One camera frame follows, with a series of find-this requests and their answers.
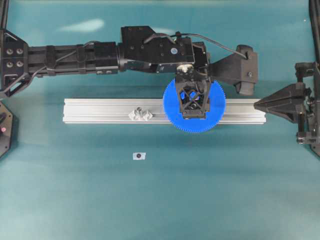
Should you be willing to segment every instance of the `teal mat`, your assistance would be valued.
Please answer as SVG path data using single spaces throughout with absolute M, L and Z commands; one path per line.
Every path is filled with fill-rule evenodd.
M 120 27 L 130 25 L 253 46 L 254 98 L 294 83 L 294 64 L 315 60 L 308 0 L 13 0 L 7 27 L 45 46 L 119 42 Z M 212 61 L 229 54 L 206 46 Z M 296 144 L 297 126 L 284 119 L 193 135 L 171 125 L 62 122 L 64 98 L 161 98 L 172 78 L 36 78 L 6 99 L 19 128 L 0 160 L 0 239 L 319 239 L 320 161 Z M 146 160 L 133 161 L 133 152 Z

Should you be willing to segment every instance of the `wire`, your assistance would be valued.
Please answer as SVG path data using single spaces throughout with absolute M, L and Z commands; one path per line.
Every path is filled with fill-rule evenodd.
M 229 51 L 229 52 L 232 52 L 232 53 L 234 53 L 234 54 L 238 54 L 239 56 L 243 57 L 244 59 L 247 59 L 247 56 L 244 55 L 244 54 L 242 54 L 241 52 L 238 52 L 238 51 L 236 51 L 236 50 L 233 50 L 233 49 L 231 49 L 231 48 L 228 48 L 228 47 L 222 45 L 221 43 L 219 43 L 219 42 L 217 42 L 217 41 L 214 41 L 214 40 L 212 40 L 212 39 L 210 39 L 210 38 L 208 38 L 208 37 L 206 37 L 206 36 L 202 36 L 202 35 L 196 34 L 196 33 L 180 33 L 179 35 L 177 35 L 177 34 L 176 34 L 176 35 L 171 35 L 170 37 L 173 38 L 173 37 L 178 37 L 178 36 L 193 36 L 193 37 L 198 37 L 198 38 L 204 39 L 204 40 L 206 40 L 206 41 L 208 41 L 208 42 L 210 42 L 210 43 L 212 43 L 212 44 L 215 44 L 215 45 L 219 46 L 220 48 L 223 48 L 223 49 L 225 49 L 225 50 L 227 50 L 227 51 Z

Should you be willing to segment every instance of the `blue gear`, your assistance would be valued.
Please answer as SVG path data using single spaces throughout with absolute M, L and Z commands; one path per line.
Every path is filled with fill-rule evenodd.
M 179 99 L 177 96 L 175 79 L 166 87 L 163 94 L 163 108 L 167 118 L 178 129 L 188 133 L 202 133 L 212 129 L 223 117 L 226 109 L 225 92 L 217 81 L 210 88 L 210 111 L 206 118 L 184 119 L 180 113 Z

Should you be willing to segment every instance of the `screw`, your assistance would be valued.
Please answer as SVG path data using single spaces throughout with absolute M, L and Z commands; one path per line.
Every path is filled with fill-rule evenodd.
M 18 48 L 18 49 L 16 50 L 16 53 L 17 53 L 17 54 L 23 54 L 24 51 L 23 51 L 21 48 Z
M 171 48 L 170 52 L 172 54 L 177 54 L 178 53 L 178 49 L 176 49 L 175 47 Z
M 11 54 L 13 54 L 14 53 L 14 51 L 11 49 L 11 48 L 9 48 L 7 51 L 6 51 L 6 54 L 8 54 L 8 55 L 11 55 Z
M 6 66 L 7 66 L 8 68 L 12 68 L 12 67 L 14 66 L 14 64 L 13 64 L 11 61 L 8 61 L 8 62 L 6 63 Z
M 16 65 L 20 68 L 24 65 L 24 63 L 22 61 L 17 61 Z
M 196 107 L 197 107 L 197 105 L 196 105 L 195 103 L 192 103 L 192 104 L 190 105 L 190 108 L 191 108 L 192 110 L 196 109 Z

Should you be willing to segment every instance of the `aluminum rail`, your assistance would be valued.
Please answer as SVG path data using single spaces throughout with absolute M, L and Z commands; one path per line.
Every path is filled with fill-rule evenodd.
M 258 100 L 227 99 L 219 124 L 264 124 L 265 113 L 254 109 Z M 67 124 L 170 124 L 161 98 L 66 98 L 64 103 L 63 121 Z M 152 117 L 132 120 L 129 115 L 138 108 Z

